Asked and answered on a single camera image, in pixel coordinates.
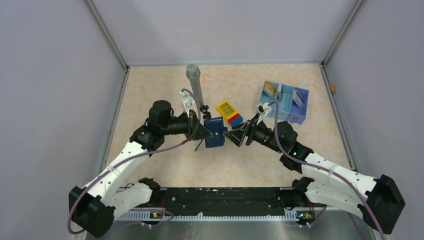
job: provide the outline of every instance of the blue block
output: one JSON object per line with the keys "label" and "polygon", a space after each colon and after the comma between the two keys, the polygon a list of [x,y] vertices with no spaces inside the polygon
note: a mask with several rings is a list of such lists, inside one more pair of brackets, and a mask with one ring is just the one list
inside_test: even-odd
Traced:
{"label": "blue block", "polygon": [[213,137],[206,138],[204,145],[207,149],[221,147],[224,145],[224,133],[228,128],[224,127],[224,119],[222,116],[205,120],[204,127],[213,133]]}
{"label": "blue block", "polygon": [[242,116],[239,116],[236,119],[234,119],[234,121],[232,121],[229,125],[231,127],[234,127],[235,125],[239,125],[241,123],[243,123],[243,117]]}

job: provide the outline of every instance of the gray cylinder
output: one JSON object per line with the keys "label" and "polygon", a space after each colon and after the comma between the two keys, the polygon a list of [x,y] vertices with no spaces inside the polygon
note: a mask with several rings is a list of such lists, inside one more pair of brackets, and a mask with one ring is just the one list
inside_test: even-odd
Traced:
{"label": "gray cylinder", "polygon": [[193,91],[194,96],[199,101],[200,107],[204,106],[203,103],[203,95],[202,95],[202,87],[200,86],[200,69],[199,67],[192,63],[187,65],[185,69],[185,75],[188,80],[190,80],[191,90]]}

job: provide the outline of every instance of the yellow block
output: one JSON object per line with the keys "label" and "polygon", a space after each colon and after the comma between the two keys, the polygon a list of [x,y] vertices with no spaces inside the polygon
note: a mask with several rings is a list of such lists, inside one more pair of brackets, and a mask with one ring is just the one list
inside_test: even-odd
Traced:
{"label": "yellow block", "polygon": [[218,112],[228,121],[230,118],[234,117],[238,112],[234,109],[233,106],[228,101],[223,101],[216,106]]}

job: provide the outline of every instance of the white enclosure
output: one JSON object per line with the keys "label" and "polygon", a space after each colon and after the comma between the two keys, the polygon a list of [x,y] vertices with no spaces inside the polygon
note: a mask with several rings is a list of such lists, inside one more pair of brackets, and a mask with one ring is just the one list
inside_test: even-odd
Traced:
{"label": "white enclosure", "polygon": [[0,238],[71,239],[68,193],[108,154],[128,67],[307,62],[337,87],[349,160],[406,201],[390,237],[421,239],[423,13],[422,0],[0,1]]}

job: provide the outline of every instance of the card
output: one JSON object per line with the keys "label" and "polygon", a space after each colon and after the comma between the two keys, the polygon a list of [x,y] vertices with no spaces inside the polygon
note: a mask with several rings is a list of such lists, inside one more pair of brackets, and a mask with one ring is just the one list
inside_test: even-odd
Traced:
{"label": "card", "polygon": [[266,81],[265,82],[265,86],[263,87],[263,90],[272,99],[275,99],[276,98],[277,88],[275,88],[269,81]]}
{"label": "card", "polygon": [[300,109],[303,108],[305,101],[297,90],[294,90],[293,101]]}

